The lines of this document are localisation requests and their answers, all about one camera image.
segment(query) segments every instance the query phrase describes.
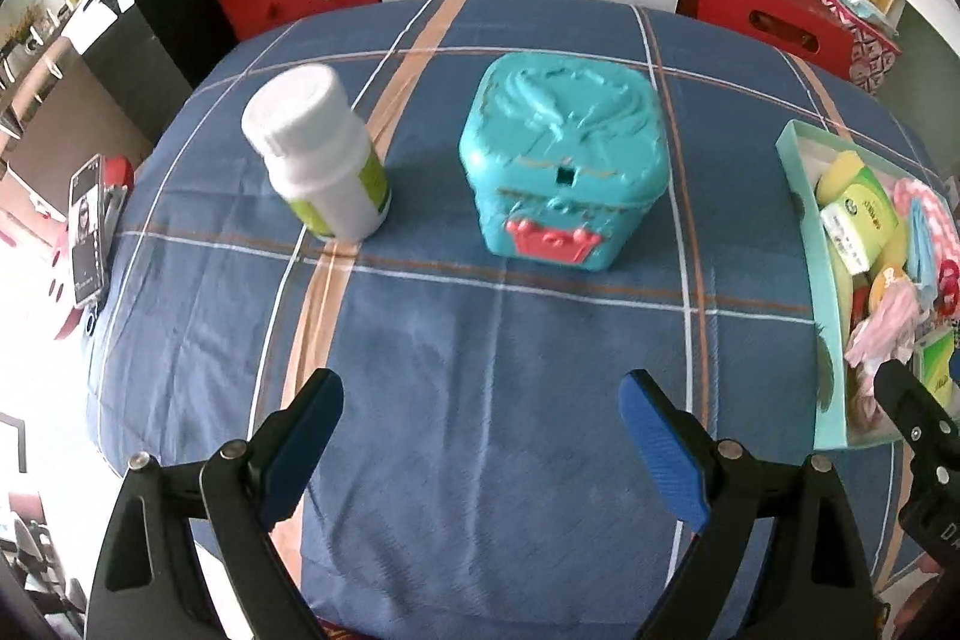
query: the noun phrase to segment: white bottle cap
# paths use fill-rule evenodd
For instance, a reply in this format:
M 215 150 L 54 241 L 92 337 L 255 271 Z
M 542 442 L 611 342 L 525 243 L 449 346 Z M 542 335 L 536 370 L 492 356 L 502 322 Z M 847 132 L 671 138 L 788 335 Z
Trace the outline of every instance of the white bottle cap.
M 336 71 L 305 64 L 278 74 L 253 94 L 240 127 L 261 155 L 296 155 L 336 135 L 350 112 Z

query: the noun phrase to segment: pink cloth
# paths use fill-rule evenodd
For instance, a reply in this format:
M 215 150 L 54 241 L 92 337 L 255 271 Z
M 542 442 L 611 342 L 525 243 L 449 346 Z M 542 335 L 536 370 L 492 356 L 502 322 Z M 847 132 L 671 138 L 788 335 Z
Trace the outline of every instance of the pink cloth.
M 890 359 L 909 362 L 919 322 L 917 292 L 913 283 L 901 278 L 891 283 L 877 310 L 853 329 L 844 358 L 857 369 L 859 386 L 851 412 L 862 428 L 874 427 L 883 415 L 874 397 L 877 370 Z
M 923 217 L 926 218 L 933 242 L 933 260 L 937 265 L 937 272 L 939 273 L 947 259 L 960 263 L 960 239 L 957 238 L 956 224 L 940 196 L 913 177 L 896 181 L 894 209 L 902 220 L 909 219 L 910 202 L 913 199 L 919 199 L 923 207 Z

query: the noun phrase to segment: white floor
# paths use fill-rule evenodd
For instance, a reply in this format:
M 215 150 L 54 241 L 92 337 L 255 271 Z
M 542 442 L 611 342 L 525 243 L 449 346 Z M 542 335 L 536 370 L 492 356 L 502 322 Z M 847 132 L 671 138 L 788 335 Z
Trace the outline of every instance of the white floor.
M 27 421 L 29 473 L 16 474 L 13 430 L 0 429 L 0 485 L 40 490 L 56 547 L 68 576 L 89 594 L 100 543 L 112 512 L 120 477 L 86 436 L 86 367 L 79 333 L 56 342 L 44 324 L 42 302 L 49 287 L 47 262 L 0 244 L 0 410 Z M 0 492 L 6 500 L 6 492 Z M 224 568 L 200 549 L 210 594 L 232 640 L 248 640 Z M 916 573 L 884 594 L 896 610 L 928 576 Z M 889 638 L 892 626 L 884 638 Z

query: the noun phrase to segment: pink and white striped fabric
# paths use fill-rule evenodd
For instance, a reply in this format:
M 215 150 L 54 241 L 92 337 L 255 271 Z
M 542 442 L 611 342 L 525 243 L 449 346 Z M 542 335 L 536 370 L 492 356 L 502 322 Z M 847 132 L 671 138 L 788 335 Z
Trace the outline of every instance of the pink and white striped fabric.
M 910 217 L 910 202 L 913 199 L 920 199 L 920 205 L 923 207 L 923 217 L 926 218 L 930 239 L 933 242 L 933 257 L 937 271 L 943 267 L 947 259 L 960 263 L 960 239 L 957 238 L 956 224 L 940 196 L 913 177 L 904 177 L 896 181 L 894 209 L 903 220 Z

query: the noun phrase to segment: blue gripper pad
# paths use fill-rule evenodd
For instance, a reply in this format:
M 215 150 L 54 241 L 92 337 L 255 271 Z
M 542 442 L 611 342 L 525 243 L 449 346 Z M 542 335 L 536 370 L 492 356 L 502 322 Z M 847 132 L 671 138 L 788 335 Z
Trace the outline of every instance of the blue gripper pad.
M 286 410 L 272 413 L 251 440 L 275 448 L 262 476 L 260 522 L 269 531 L 293 515 L 344 411 L 344 386 L 335 372 L 318 369 Z
M 710 515 L 713 440 L 696 419 L 678 411 L 643 370 L 635 369 L 621 381 L 619 397 L 620 417 L 661 497 L 677 518 L 699 533 Z

